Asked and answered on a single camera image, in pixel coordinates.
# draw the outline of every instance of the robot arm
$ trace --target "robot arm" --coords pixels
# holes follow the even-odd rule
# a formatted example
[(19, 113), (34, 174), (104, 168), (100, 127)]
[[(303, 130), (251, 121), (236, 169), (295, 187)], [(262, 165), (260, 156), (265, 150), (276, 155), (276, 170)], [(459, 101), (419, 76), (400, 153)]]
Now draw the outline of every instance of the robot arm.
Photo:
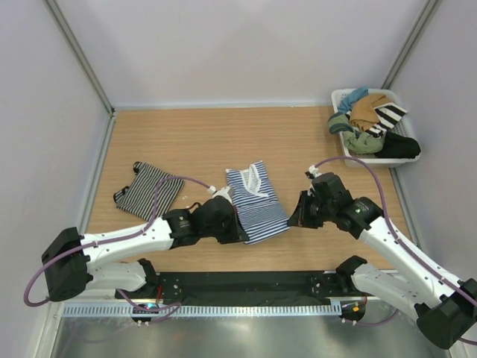
[[(247, 241), (247, 234), (231, 203), (230, 190), (229, 187), (219, 190), (193, 212), (171, 210), (148, 228), (148, 224), (142, 224), (109, 233), (84, 235), (78, 234), (76, 227), (63, 230), (42, 255), (44, 265), (72, 248), (96, 245), (89, 245), (45, 270), (50, 300), (68, 300), (87, 289), (123, 289), (135, 298), (148, 297), (157, 288), (156, 271), (151, 262), (145, 259), (135, 263), (117, 261), (149, 251), (194, 245), (204, 237), (215, 237), (221, 244)], [(142, 234), (132, 239), (113, 240), (141, 231)], [(98, 245), (108, 239), (112, 242)]]
[[(459, 287), (474, 299), (477, 282), (474, 279), (463, 282), (440, 267), (391, 222), (396, 233), (393, 235), (382, 209), (369, 198), (353, 199), (337, 175), (326, 173), (314, 178), (307, 174), (312, 185), (300, 193), (297, 209), (288, 224), (318, 228), (324, 222), (334, 222), (340, 230), (377, 250), (405, 280), (386, 274), (356, 256), (337, 267), (337, 274), (343, 275), (357, 290), (381, 298), (416, 320), (424, 336), (438, 347), (450, 348), (477, 321), (477, 309), (444, 282)], [(440, 277), (430, 274), (416, 257)]]

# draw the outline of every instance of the white connector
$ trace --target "white connector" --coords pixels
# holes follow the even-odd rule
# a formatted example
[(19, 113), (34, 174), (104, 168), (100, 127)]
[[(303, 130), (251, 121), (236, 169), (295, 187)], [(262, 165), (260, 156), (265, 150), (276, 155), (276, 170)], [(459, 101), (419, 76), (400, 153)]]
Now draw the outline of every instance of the white connector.
[(214, 194), (215, 192), (217, 191), (217, 189), (215, 188), (215, 186), (211, 185), (207, 188), (207, 192), (209, 194)]
[(318, 171), (318, 168), (316, 168), (315, 166), (310, 166), (308, 168), (308, 173), (313, 175), (314, 178), (319, 177), (321, 175), (321, 173)]

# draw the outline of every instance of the black cloth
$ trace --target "black cloth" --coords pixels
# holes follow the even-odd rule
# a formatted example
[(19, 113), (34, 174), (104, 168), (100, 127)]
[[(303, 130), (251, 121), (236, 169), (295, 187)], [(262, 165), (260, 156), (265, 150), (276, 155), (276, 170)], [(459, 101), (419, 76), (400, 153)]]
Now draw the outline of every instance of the black cloth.
[(382, 150), (374, 155), (378, 158), (413, 159), (419, 154), (420, 146), (415, 139), (387, 132), (385, 136), (385, 144), (382, 146)]

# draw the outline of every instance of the wooden table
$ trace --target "wooden table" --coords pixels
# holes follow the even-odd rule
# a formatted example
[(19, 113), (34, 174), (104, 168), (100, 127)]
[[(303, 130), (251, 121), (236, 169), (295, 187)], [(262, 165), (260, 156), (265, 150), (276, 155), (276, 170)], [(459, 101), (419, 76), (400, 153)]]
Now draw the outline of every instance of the wooden table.
[[(123, 111), (117, 118), (88, 231), (117, 230), (143, 221), (116, 209), (113, 193), (130, 184), (133, 164), (144, 161), (176, 175), (187, 175), (220, 188), (225, 169), (246, 169), (263, 160), (271, 183), (291, 215), (300, 190), (308, 189), (304, 172), (318, 161), (341, 155), (338, 136), (328, 132), (331, 107), (233, 108)], [(376, 185), (365, 169), (341, 161), (323, 166), (340, 175), (355, 197), (380, 203)], [(387, 169), (377, 170), (389, 213), (406, 235), (401, 206)], [(173, 208), (210, 196), (202, 186), (186, 183)], [(329, 270), (352, 255), (381, 269), (391, 265), (370, 247), (327, 223), (318, 230), (292, 227), (257, 245), (219, 245), (202, 239), (194, 246), (141, 255), (157, 271)]]

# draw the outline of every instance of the striped shirt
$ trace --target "striped shirt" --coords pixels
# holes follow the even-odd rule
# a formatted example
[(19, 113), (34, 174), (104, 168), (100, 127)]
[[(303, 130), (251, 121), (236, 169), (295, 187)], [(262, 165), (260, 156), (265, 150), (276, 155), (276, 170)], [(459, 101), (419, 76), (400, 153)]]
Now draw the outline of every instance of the striped shirt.
[[(379, 123), (374, 124), (366, 131), (366, 133), (369, 133), (374, 137), (383, 136), (387, 131), (393, 129), (394, 126), (397, 125), (397, 123), (408, 112), (395, 103), (388, 103), (381, 107), (376, 107), (374, 110), (378, 116)], [(348, 119), (350, 119), (350, 116), (351, 111), (346, 113), (346, 117)]]
[[(157, 183), (171, 175), (142, 162), (135, 162), (133, 170), (136, 177), (132, 184), (116, 192), (113, 198), (118, 209), (147, 221), (152, 215), (154, 190)], [(184, 180), (182, 179), (167, 180), (162, 184), (157, 196), (157, 217), (169, 210), (183, 186)]]
[(289, 229), (284, 211), (262, 161), (245, 170), (227, 169), (227, 185), (234, 189), (232, 202), (238, 219), (255, 244)]

